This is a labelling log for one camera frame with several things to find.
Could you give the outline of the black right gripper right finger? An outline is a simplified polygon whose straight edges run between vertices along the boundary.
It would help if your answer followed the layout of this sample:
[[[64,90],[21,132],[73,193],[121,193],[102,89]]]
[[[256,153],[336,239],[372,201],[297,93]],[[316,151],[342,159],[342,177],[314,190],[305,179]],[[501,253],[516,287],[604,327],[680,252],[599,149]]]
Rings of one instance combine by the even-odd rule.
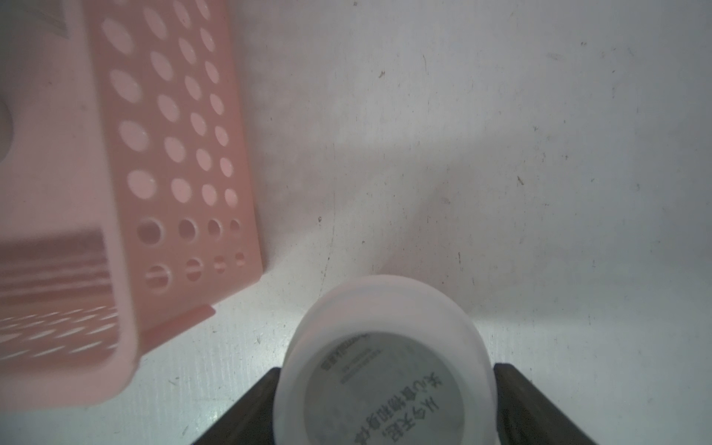
[[[511,363],[495,363],[497,432],[503,445],[595,445]]]

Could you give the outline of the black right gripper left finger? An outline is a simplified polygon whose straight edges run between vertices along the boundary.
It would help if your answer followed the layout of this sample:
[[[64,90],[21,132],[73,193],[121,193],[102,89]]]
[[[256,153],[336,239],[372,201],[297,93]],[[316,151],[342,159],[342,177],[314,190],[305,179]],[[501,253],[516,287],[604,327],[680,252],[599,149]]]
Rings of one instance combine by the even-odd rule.
[[[196,441],[196,445],[275,445],[274,396],[281,369],[274,367]]]

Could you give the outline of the yogurt cup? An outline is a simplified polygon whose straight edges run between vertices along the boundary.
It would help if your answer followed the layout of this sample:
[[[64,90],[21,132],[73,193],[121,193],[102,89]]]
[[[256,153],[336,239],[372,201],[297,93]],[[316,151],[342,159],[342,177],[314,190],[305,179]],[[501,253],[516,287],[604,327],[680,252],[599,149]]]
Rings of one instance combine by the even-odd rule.
[[[274,396],[278,444],[494,444],[497,389],[472,319],[401,276],[336,287],[291,339]]]

